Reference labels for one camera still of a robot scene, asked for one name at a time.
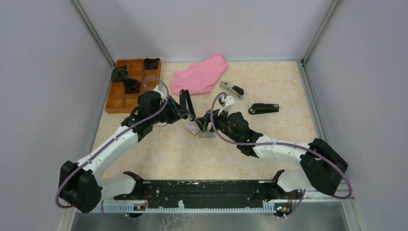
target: gray floor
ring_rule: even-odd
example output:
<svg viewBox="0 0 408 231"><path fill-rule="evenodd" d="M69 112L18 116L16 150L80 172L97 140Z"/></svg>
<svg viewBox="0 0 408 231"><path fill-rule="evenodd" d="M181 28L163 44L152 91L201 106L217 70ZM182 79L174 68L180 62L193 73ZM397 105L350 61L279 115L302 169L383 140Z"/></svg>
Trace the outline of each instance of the gray floor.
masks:
<svg viewBox="0 0 408 231"><path fill-rule="evenodd" d="M278 231L348 230L340 203L302 203L287 220L263 214L144 214L115 223L102 214L76 215L73 231Z"/></svg>

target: metal frame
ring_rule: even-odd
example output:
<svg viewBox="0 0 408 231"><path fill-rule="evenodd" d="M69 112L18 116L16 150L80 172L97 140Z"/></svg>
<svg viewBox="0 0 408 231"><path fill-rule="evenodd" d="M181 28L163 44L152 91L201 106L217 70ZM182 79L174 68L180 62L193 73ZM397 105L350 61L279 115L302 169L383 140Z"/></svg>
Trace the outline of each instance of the metal frame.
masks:
<svg viewBox="0 0 408 231"><path fill-rule="evenodd" d="M93 26L92 22L90 21L90 19L88 18L85 10L83 9L81 3L79 2L79 0L70 0L70 2L72 3L73 7L75 8L75 10L77 11L78 15L80 16L80 18L82 19L84 25L87 27L87 30L89 31L89 33L92 35L92 38L94 39L94 41L96 42L96 44L98 45L99 49L101 50L101 53L103 54L103 56L106 58L107 62L109 63L109 65L111 65L112 67L114 67L115 62L112 58L112 56L110 55L108 49L106 48L106 46L104 45L102 39L100 38L100 36L98 35L95 27ZM330 21L333 18L334 13L337 11L337 9L339 8L339 6L341 5L341 3L343 2L343 0L334 0L333 3L331 4L323 22L321 23L312 43L310 44L310 46L308 47L306 54L304 56L304 58L302 60L298 60L297 61L297 65L299 68L299 73L302 79L302 83L304 86L304 90L305 90L305 94L307 97L307 102L309 104L309 108L310 108L310 112L312 115L312 119L313 119L313 123L315 126L315 130L317 135L320 138L325 139L328 143L330 143L330 138L328 136L327 130L326 130L326 125L324 123L324 119L322 117L321 111L320 111L320 107L319 107L319 103L313 88L313 83L312 80L310 78L310 74L307 70L307 62L309 61L309 59L311 58L313 52L315 51L316 47L319 45L320 40L322 39L325 31L327 30ZM107 84L106 87L106 93L105 93L105 97L104 99L106 100L107 97L107 93L108 93L108 89L109 89L109 83ZM101 111L100 111L100 115L102 115L102 111L103 111L103 106L104 106L104 102L102 102L101 105ZM89 149L92 150L92 146L93 146L93 142L95 140L95 136L96 136L96 132L97 132L97 128L99 126L99 122L100 122L100 118L98 119L97 123L96 123L96 127L93 130L94 136L93 136L93 141L90 143L90 147ZM347 192L347 185L342 182L341 185L339 186L339 193L346 193ZM286 200L273 200L270 201L271 203L281 203L281 202L286 202ZM315 191L307 191L305 198L304 198L304 202L320 202L320 203L327 203L327 202L339 202L338 199L334 199L332 197L323 195L319 192L315 192ZM105 205L121 205L121 206L126 206L129 205L130 203L140 203L137 201L122 201L122 202L118 202L118 201L106 201ZM347 225L349 227L349 230L360 230L360 231L365 231L367 230L364 221L362 219L361 213L357 207L357 203L354 197L341 201L342 206L343 206L343 211L344 211L344 217L345 220L347 222ZM69 209L65 209L62 212L61 215L61 219L60 219L60 223L58 226L59 231L70 231L72 228L72 224L74 222L74 218L75 218L75 214L76 214L76 209L75 208L69 208Z"/></svg>
<svg viewBox="0 0 408 231"><path fill-rule="evenodd" d="M318 46L321 38L323 37L324 32L326 32L327 28L329 27L329 23L331 22L333 15L339 9L342 2L343 0L333 0L333 2L331 3L329 11L327 11L326 16L323 19L323 22L321 22L320 27L318 31L316 32L314 39L312 40L312 43L309 45L306 51L306 54L304 58L302 59L302 62L304 64L307 64L307 62L309 61L310 57L312 56L313 52Z"/></svg>
<svg viewBox="0 0 408 231"><path fill-rule="evenodd" d="M87 27L87 30L91 34L93 40L95 41L96 45L98 45L99 50L102 52L102 55L105 57L107 62L110 66L115 66L115 61L113 60L111 54L109 53L108 49L106 48L105 44L103 43L101 37L99 37L98 32L96 31L95 27L93 26L92 22L88 18L87 13L85 12L82 4L79 0L69 0L72 3L72 6L75 8L76 12L78 13L79 17L82 19L82 22Z"/></svg>

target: floor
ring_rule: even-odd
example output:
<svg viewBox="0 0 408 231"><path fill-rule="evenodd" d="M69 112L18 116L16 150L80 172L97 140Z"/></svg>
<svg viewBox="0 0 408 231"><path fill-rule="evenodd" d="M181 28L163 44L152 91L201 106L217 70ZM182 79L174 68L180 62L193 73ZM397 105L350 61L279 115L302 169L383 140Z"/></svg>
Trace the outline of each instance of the floor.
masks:
<svg viewBox="0 0 408 231"><path fill-rule="evenodd" d="M186 70L190 64L163 63L161 79L170 86L174 71ZM203 116L214 97L222 92L218 86L222 80L245 90L245 99L236 100L230 112L241 111L254 131L285 141L311 142L316 137L296 62L230 62L211 93L191 97L197 117ZM248 108L253 103L278 103L280 111L249 115ZM109 138L127 116L104 111L94 148ZM247 157L218 137L193 136L184 129L187 123L180 120L154 128L111 165L103 177L132 171L152 180L270 179L280 169L296 168L272 159Z"/></svg>
<svg viewBox="0 0 408 231"><path fill-rule="evenodd" d="M123 214L110 214L119 219ZM302 203L289 219L272 214L143 214L111 222L100 213L77 213L73 231L346 231L341 203Z"/></svg>

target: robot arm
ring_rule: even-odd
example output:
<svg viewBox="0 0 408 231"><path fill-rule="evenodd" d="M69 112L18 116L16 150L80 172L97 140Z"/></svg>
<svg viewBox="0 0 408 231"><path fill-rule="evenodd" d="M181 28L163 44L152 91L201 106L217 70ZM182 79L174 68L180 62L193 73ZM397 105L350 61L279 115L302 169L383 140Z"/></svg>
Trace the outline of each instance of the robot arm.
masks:
<svg viewBox="0 0 408 231"><path fill-rule="evenodd" d="M312 153L305 150L317 151L345 173L348 168L347 162L324 140L316 138L311 143L296 143L272 139L250 129L248 121L243 118L241 112L228 114L228 110L234 105L231 96L221 96L218 101L221 104L221 109L213 111L214 126L234 142L225 141L236 144L236 147L244 155L256 158L273 158L299 166L297 170L277 172L273 179L274 183L279 186L277 194L284 195L296 189L310 188L330 196L335 194L342 176L328 163L315 158ZM210 113L211 110L208 110L205 116L195 120L202 132L207 131ZM304 147L304 149L290 146L291 144Z"/></svg>
<svg viewBox="0 0 408 231"><path fill-rule="evenodd" d="M157 123L173 124L182 118L190 118L191 120L195 118L190 110L179 105L171 96L169 96L165 108L158 115L152 117L161 109L166 100L166 96L162 93L163 89L164 86L159 84L153 90L142 94L138 99L138 107L121 123L121 126L107 141L76 163L67 161L62 165L59 182L60 198L81 212L88 213L100 200L133 191L136 181L129 175L124 174L109 179L100 178L105 170L125 151L149 134L153 130L153 125ZM191 105L187 90L180 92L181 101L182 104L189 103ZM151 118L133 126L148 117ZM68 177L71 179L63 185Z"/></svg>
<svg viewBox="0 0 408 231"><path fill-rule="evenodd" d="M145 190L149 190L149 187L146 188L147 181L143 181L142 178L131 172L125 172L123 175L114 178L101 179L104 171L126 150L136 145L149 134L153 130L154 124L172 124L180 119L188 118L194 121L202 132L207 131L211 110L207 111L205 116L195 118L187 90L180 92L181 105L171 96L169 96L165 105L166 97L162 90L163 85L159 84L154 90L141 95L138 99L138 107L121 123L121 126L106 142L76 163L67 161L62 165L57 202L58 197L60 197L81 212L88 213L96 207L100 200L116 198L119 195L126 196L126 198L129 198L130 195L136 195L139 198ZM274 158L301 167L298 170L280 170L272 180L267 180L268 182L265 180L262 182L257 180L255 182L244 182L249 186L255 185L255 187L259 186L266 190L267 197L261 195L261 193L259 194L262 201L266 198L283 198L287 196L288 192L296 189L315 188L324 194L334 195L342 179L335 169L322 160L316 159L308 151L277 145L281 141L253 131L249 128L248 122L240 112L229 115L228 111L234 105L232 97L222 97L219 102L221 109L215 110L213 114L214 126L231 140L238 142L237 148L244 155L257 158ZM336 164L342 172L345 172L348 168L347 163L323 140L315 139L312 143L293 144L316 150ZM188 192L183 191L188 185L181 185L180 187L180 189L177 187L172 188L172 193L179 190L180 195L188 195ZM257 197L253 192L249 192L249 194ZM247 195L245 194L243 197L243 201L247 202Z"/></svg>

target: white wall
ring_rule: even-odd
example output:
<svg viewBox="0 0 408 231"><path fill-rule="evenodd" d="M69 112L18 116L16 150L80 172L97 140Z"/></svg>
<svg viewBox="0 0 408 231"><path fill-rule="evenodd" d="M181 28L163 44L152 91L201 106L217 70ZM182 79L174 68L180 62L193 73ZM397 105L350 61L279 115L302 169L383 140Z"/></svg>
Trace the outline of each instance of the white wall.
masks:
<svg viewBox="0 0 408 231"><path fill-rule="evenodd" d="M370 231L406 230L408 1L345 0L307 64Z"/></svg>
<svg viewBox="0 0 408 231"><path fill-rule="evenodd" d="M0 5L0 229L50 231L60 167L89 150L110 67L69 1Z"/></svg>
<svg viewBox="0 0 408 231"><path fill-rule="evenodd" d="M332 0L80 0L113 59L303 58Z"/></svg>

